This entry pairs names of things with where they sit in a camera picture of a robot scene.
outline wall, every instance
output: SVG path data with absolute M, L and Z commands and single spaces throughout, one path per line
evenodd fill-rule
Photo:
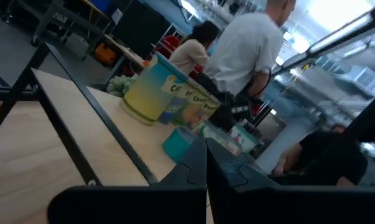
M 288 121 L 287 127 L 257 158 L 256 164 L 264 171 L 270 172 L 285 150 L 315 129 L 315 125 L 307 118 L 291 119 Z

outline floor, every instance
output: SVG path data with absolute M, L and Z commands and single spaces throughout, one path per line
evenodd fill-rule
M 30 45 L 31 36 L 32 34 L 12 24 L 6 24 L 0 19 L 0 76 L 10 85 L 17 80 L 36 50 Z M 107 77 L 109 68 L 105 68 L 93 58 L 87 57 L 84 62 L 81 61 L 87 44 L 79 37 L 73 35 L 65 45 L 59 42 L 51 42 L 51 44 L 58 48 L 70 68 L 81 76 L 87 85 L 102 83 Z M 63 78 L 67 77 L 52 56 L 45 60 L 40 69 Z

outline red object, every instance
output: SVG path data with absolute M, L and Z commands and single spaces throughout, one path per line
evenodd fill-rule
M 188 76 L 195 80 L 198 77 L 198 74 L 200 74 L 202 72 L 202 70 L 203 69 L 202 69 L 201 66 L 196 65 L 194 67 L 194 70 L 192 72 L 190 72 L 190 74 L 188 74 Z
M 259 111 L 261 110 L 260 104 L 255 104 L 252 108 L 252 115 L 256 116 L 259 114 Z
M 154 49 L 154 53 L 158 52 L 164 57 L 169 58 L 173 51 L 179 46 L 180 40 L 170 35 L 164 37 L 157 48 Z
M 106 65 L 114 64 L 116 52 L 108 47 L 105 43 L 101 43 L 95 50 L 95 57 Z

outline desk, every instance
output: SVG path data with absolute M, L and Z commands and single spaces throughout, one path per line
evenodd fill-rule
M 85 4 L 89 5 L 90 7 L 92 7 L 93 10 L 100 12 L 100 10 L 97 9 L 97 7 L 95 7 L 91 2 L 87 0 L 82 0 L 82 1 Z M 90 30 L 90 32 L 93 32 L 97 35 L 97 37 L 91 41 L 88 49 L 85 52 L 85 56 L 83 58 L 85 58 L 87 54 L 91 53 L 94 50 L 94 47 L 96 47 L 98 42 L 103 38 L 104 31 L 106 30 L 106 29 L 101 30 L 99 27 L 95 26 L 94 24 L 91 24 L 89 21 L 80 17 L 78 14 L 75 14 L 71 10 L 66 9 L 65 7 L 63 7 L 63 2 L 60 0 L 52 0 L 48 9 L 45 12 L 41 12 L 40 10 L 35 9 L 29 4 L 29 2 L 25 0 L 12 0 L 6 9 L 6 13 L 4 15 L 5 19 L 11 16 L 12 9 L 14 8 L 14 5 L 16 3 L 39 20 L 39 25 L 37 26 L 34 32 L 34 35 L 32 36 L 32 39 L 31 39 L 31 44 L 35 47 L 38 46 L 39 40 L 49 23 L 54 23 L 55 25 L 63 29 L 71 30 L 72 32 L 80 35 L 81 37 L 88 39 L 88 37 L 86 36 L 86 33 L 82 32 L 80 29 L 75 29 L 74 27 L 72 27 L 71 22 L 64 23 L 54 18 L 54 15 L 56 13 L 59 13 L 63 15 L 64 17 L 67 17 L 68 20 L 73 21 L 72 23 L 76 22 L 80 26 Z
M 100 9 L 98 9 L 94 4 L 92 4 L 92 2 L 90 2 L 89 0 L 80 0 L 82 1 L 83 3 L 85 3 L 86 5 L 88 5 L 89 7 L 91 7 L 93 10 L 95 10 L 97 13 L 99 13 L 100 15 L 102 15 L 104 18 L 106 18 L 107 20 L 110 20 L 109 17 L 107 17 L 107 15 L 102 12 Z
M 120 51 L 124 53 L 124 55 L 117 61 L 114 65 L 113 69 L 111 69 L 109 77 L 106 79 L 104 85 L 107 86 L 110 79 L 114 78 L 121 67 L 121 64 L 124 62 L 125 58 L 132 60 L 134 63 L 138 64 L 138 66 L 144 68 L 144 60 L 142 57 L 135 54 L 131 49 L 122 46 L 121 44 L 117 43 L 112 37 L 109 35 L 104 35 L 108 41 L 110 41 L 113 45 L 115 45 Z
M 74 83 L 34 73 L 103 185 L 147 185 Z M 90 91 L 158 180 L 164 178 L 175 164 L 161 144 L 174 127 L 144 126 L 123 112 L 119 98 Z M 84 181 L 45 111 L 38 102 L 18 102 L 0 127 L 0 223 L 45 223 L 50 200 L 75 185 Z

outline window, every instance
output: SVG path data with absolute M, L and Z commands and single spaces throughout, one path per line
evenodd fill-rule
M 292 48 L 300 54 L 310 47 L 309 42 L 297 32 L 292 34 L 290 32 L 285 32 L 283 37 L 286 41 L 292 44 Z

